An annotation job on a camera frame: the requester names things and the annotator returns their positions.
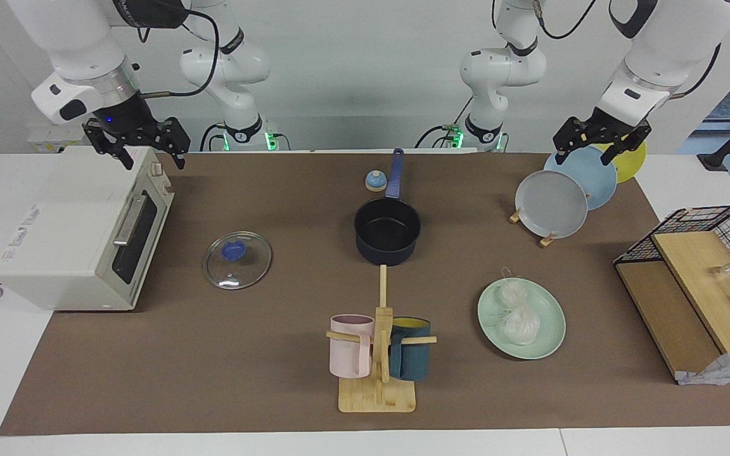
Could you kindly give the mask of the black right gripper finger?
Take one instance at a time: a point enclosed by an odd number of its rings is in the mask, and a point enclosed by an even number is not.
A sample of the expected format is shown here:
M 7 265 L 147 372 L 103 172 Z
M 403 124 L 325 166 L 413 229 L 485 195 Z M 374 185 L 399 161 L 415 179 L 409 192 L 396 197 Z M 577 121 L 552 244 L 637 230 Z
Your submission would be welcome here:
M 185 154 L 190 148 L 191 139 L 177 118 L 166 118 L 164 121 L 164 152 L 171 156 L 179 170 L 186 165 Z
M 104 132 L 90 132 L 89 142 L 96 151 L 101 155 L 109 155 L 118 160 L 126 170 L 132 170 L 134 160 L 125 150 L 123 141 L 112 142 Z

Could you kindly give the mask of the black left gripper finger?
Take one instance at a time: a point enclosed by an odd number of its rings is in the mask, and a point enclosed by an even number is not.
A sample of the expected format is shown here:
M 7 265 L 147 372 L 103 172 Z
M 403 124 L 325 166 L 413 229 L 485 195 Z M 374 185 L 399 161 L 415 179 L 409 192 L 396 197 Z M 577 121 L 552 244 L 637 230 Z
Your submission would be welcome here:
M 577 117 L 568 118 L 553 136 L 556 164 L 562 165 L 570 153 L 584 147 L 584 122 Z
M 651 124 L 639 124 L 631 133 L 615 137 L 603 152 L 603 165 L 611 164 L 613 159 L 623 152 L 636 151 L 651 132 Z

